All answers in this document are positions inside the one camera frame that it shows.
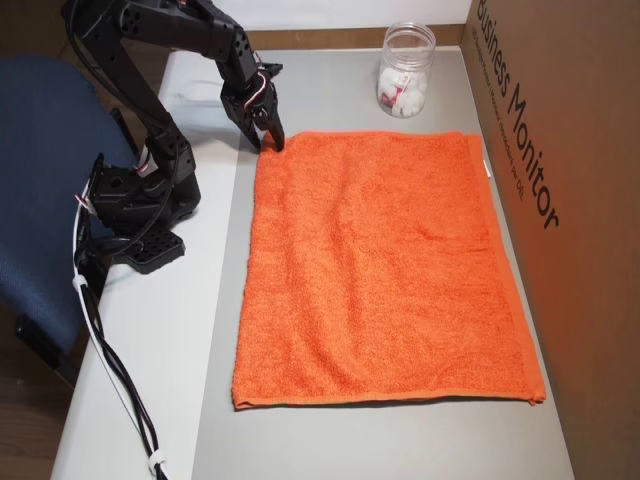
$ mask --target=glass jar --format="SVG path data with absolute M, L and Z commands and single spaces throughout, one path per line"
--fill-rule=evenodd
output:
M 384 36 L 378 103 L 394 117 L 417 115 L 424 107 L 436 37 L 424 25 L 401 22 Z

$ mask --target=cardboard box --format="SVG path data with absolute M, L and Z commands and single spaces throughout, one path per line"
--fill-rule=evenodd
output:
M 474 0 L 462 50 L 576 478 L 640 472 L 640 4 Z

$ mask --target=chair seat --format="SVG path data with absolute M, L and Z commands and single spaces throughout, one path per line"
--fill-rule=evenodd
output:
M 82 326 L 71 280 L 72 227 L 94 160 L 135 158 L 91 84 L 71 65 L 0 60 L 0 300 L 64 352 Z

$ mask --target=towel hem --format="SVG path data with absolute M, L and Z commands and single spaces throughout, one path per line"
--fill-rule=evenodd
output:
M 506 300 L 509 303 L 511 311 L 511 319 L 516 338 L 522 352 L 522 368 L 527 379 L 529 387 L 533 390 L 534 401 L 544 401 L 546 399 L 546 389 L 540 367 L 538 364 L 538 356 L 535 351 L 535 345 L 529 330 L 529 325 L 522 309 L 520 294 L 516 288 L 513 278 L 513 271 L 507 259 L 502 234 L 500 232 L 500 224 L 498 216 L 493 204 L 491 195 L 491 187 L 487 181 L 487 175 L 484 170 L 482 160 L 482 137 L 479 135 L 467 136 L 467 144 L 469 146 L 469 157 L 473 163 L 473 170 L 476 174 L 476 180 L 479 188 L 479 195 L 482 201 L 482 210 L 485 218 L 485 225 L 489 230 L 489 236 L 493 242 L 494 252 L 496 252 L 496 262 L 500 270 L 500 278 L 504 286 Z M 514 321 L 514 317 L 520 314 L 523 321 Z
M 324 406 L 324 405 L 347 405 L 353 403 L 365 402 L 420 402 L 437 400 L 447 397 L 465 397 L 470 401 L 474 399 L 491 399 L 496 400 L 521 400 L 534 405 L 545 400 L 544 395 L 539 396 L 535 391 L 530 396 L 523 396 L 522 392 L 514 391 L 484 391 L 479 392 L 475 389 L 465 388 L 443 388 L 439 390 L 417 390 L 413 392 L 393 392 L 393 393 L 376 393 L 368 392 L 354 395 L 319 395 L 317 397 L 310 396 L 282 396 L 282 397 L 246 397 L 242 400 L 234 400 L 236 410 L 246 410 L 256 407 L 275 407 L 275 406 Z

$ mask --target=cable tie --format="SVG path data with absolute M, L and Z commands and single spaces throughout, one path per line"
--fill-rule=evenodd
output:
M 73 283 L 73 288 L 75 288 L 76 292 L 78 293 L 82 293 L 80 289 L 82 288 L 83 285 L 88 286 L 87 279 L 84 278 L 84 275 L 82 275 L 81 273 L 73 277 L 73 280 L 71 283 Z
M 151 470 L 151 474 L 154 477 L 156 476 L 156 465 L 162 465 L 166 461 L 167 459 L 160 449 L 156 450 L 149 456 L 149 470 Z

